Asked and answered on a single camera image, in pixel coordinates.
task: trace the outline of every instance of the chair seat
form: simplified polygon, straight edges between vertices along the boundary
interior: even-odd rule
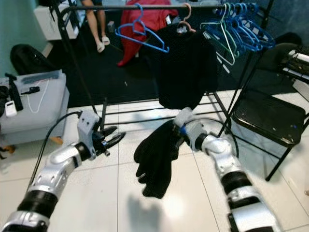
[[[286,101],[256,90],[247,90],[232,118],[249,130],[292,148],[300,142],[306,112]]]

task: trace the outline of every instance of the white cabinet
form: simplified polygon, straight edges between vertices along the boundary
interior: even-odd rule
[[[63,4],[59,5],[59,10],[62,11],[63,9],[67,8],[69,5],[65,2]],[[49,7],[44,6],[38,6],[36,9],[34,9],[34,14],[40,24],[40,27],[42,29],[42,32],[47,40],[61,40],[60,32],[58,29],[58,21],[57,21],[57,15],[55,11],[53,11],[53,17],[50,14]],[[81,26],[82,22],[85,17],[84,11],[78,11],[77,12],[77,19],[78,23]],[[67,24],[67,32],[70,39],[76,39],[78,35],[78,28],[77,28],[77,22],[69,22]]]

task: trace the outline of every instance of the black shirt on hanger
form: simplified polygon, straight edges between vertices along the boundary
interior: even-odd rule
[[[202,31],[179,34],[177,25],[156,32],[169,47],[169,53],[146,48],[148,60],[158,85],[160,104],[168,109],[194,109],[205,91],[217,90],[216,52]],[[148,43],[162,47],[154,36]]]

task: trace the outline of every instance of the black cable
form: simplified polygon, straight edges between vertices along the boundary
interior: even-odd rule
[[[64,116],[62,116],[61,118],[59,118],[57,120],[57,122],[49,129],[44,141],[43,141],[43,144],[41,146],[41,150],[40,150],[40,153],[39,153],[39,156],[38,156],[38,159],[37,159],[37,163],[35,164],[35,167],[33,169],[33,172],[32,172],[32,176],[30,178],[30,181],[29,181],[29,184],[28,184],[28,188],[27,188],[27,191],[29,189],[29,187],[31,186],[34,178],[35,178],[35,175],[37,174],[37,171],[38,171],[38,168],[39,168],[39,165],[40,165],[40,162],[41,162],[41,159],[42,159],[42,156],[43,156],[43,152],[45,150],[45,146],[47,144],[47,141],[48,141],[48,138],[50,136],[50,134],[52,133],[53,129],[59,124],[59,122],[61,122],[62,120],[64,120],[65,118],[67,118],[68,116],[70,115],[77,115],[78,117],[80,117],[82,112],[79,112],[79,111],[75,111],[75,112],[72,112],[72,113],[68,113]]]
[[[198,121],[198,120],[211,120],[211,121],[215,121],[215,122],[218,122],[220,123],[221,125],[224,125],[223,122],[217,120],[217,119],[214,119],[214,118],[210,118],[210,117],[199,117],[199,118],[195,118],[195,119],[192,119],[192,120],[189,120],[185,123],[185,125],[191,123],[191,122],[194,122],[194,121]],[[239,158],[239,148],[238,148],[238,143],[237,143],[237,140],[236,140],[236,137],[235,135],[230,131],[229,132],[233,138],[233,141],[234,141],[234,144],[235,144],[235,148],[236,148],[236,157]]]

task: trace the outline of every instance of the teal wall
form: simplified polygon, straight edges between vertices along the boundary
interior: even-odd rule
[[[0,0],[0,77],[17,74],[10,62],[15,44],[30,44],[42,51],[47,41],[35,18],[36,0]]]

